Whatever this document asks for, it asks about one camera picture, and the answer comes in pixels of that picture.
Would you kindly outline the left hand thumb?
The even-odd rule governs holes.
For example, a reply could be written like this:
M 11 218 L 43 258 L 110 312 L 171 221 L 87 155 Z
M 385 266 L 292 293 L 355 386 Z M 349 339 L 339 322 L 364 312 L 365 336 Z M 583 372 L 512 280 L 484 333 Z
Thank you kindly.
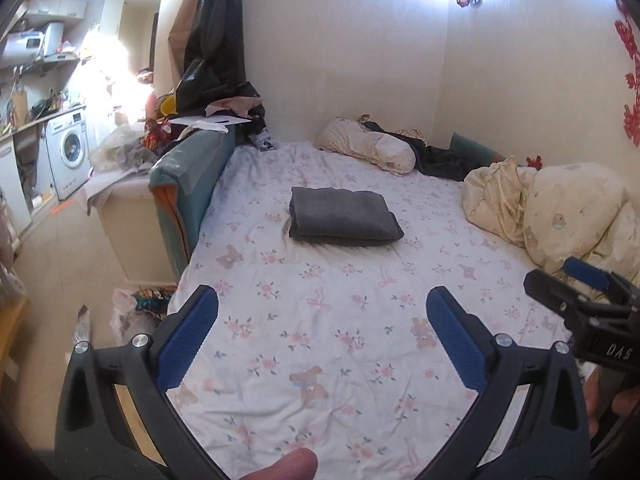
M 298 448 L 271 466 L 254 471 L 242 480 L 314 480 L 318 457 L 308 448 Z

